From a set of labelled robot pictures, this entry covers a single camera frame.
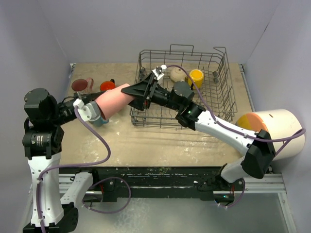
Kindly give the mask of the pink ghost pattern mug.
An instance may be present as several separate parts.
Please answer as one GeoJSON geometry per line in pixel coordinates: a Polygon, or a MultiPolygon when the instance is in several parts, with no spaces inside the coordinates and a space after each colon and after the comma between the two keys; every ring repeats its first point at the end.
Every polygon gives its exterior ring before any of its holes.
{"type": "Polygon", "coordinates": [[[93,78],[77,79],[71,84],[71,88],[75,92],[91,93],[94,85],[93,78]]]}

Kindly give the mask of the plain pink tumbler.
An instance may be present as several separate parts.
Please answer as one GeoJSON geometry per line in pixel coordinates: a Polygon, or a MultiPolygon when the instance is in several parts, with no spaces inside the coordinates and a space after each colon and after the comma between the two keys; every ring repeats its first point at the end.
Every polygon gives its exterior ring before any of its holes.
{"type": "Polygon", "coordinates": [[[111,118],[115,113],[134,100],[134,97],[121,92],[123,88],[129,86],[130,84],[128,83],[123,84],[117,88],[104,92],[95,99],[95,102],[101,111],[101,115],[105,120],[111,118]]]}

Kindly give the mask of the orange mug black handle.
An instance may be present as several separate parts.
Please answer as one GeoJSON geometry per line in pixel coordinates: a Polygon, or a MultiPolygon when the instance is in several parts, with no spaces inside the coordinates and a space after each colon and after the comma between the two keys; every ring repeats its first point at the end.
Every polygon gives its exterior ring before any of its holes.
{"type": "Polygon", "coordinates": [[[109,81],[105,81],[100,85],[100,91],[107,91],[116,88],[115,80],[111,79],[109,81]]]}

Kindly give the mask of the blue flower mug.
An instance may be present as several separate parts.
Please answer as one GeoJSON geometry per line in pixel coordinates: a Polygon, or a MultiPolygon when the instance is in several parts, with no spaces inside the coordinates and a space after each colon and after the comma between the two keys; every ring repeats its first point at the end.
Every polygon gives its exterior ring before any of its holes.
{"type": "Polygon", "coordinates": [[[109,122],[109,119],[105,120],[103,117],[99,116],[99,117],[97,117],[97,118],[95,118],[93,120],[90,120],[89,122],[94,127],[101,127],[102,125],[107,124],[109,122]]]}

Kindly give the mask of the beige round teapot mug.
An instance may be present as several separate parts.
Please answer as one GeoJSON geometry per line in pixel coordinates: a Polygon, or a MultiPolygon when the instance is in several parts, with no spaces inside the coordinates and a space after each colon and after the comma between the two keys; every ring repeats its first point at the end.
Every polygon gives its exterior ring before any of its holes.
{"type": "Polygon", "coordinates": [[[186,74],[180,68],[173,67],[170,71],[170,79],[173,82],[184,82],[186,80],[186,74]]]}

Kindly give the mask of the yellow mug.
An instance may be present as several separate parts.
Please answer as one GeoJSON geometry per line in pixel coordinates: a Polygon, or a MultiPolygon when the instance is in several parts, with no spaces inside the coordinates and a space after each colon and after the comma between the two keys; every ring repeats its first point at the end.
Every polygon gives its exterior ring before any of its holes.
{"type": "Polygon", "coordinates": [[[196,86],[200,89],[204,81],[204,73],[199,69],[193,69],[190,71],[189,75],[194,80],[196,86]]]}

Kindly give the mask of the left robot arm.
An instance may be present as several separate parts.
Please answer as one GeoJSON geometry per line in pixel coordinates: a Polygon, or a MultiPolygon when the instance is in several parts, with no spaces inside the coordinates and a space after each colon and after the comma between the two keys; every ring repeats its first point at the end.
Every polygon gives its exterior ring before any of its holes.
{"type": "Polygon", "coordinates": [[[61,126],[75,119],[72,105],[57,103],[44,88],[24,97],[25,135],[22,143],[32,176],[33,210],[25,233],[70,233],[78,224],[78,208],[87,190],[95,190],[100,178],[80,172],[60,195],[59,164],[64,131],[61,126]]]}

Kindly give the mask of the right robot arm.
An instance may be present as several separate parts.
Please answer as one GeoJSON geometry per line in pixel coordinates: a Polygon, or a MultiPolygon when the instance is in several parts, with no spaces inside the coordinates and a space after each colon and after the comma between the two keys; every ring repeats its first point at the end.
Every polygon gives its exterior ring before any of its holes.
{"type": "Polygon", "coordinates": [[[150,73],[141,82],[122,88],[121,92],[134,98],[129,105],[135,109],[142,111],[154,103],[176,110],[175,118],[184,128],[209,134],[235,148],[242,157],[221,168],[216,178],[221,190],[227,190],[236,180],[246,176],[262,179],[276,155],[267,131],[243,129],[215,117],[192,100],[194,92],[186,82],[176,82],[168,91],[157,83],[155,74],[150,73]]]}

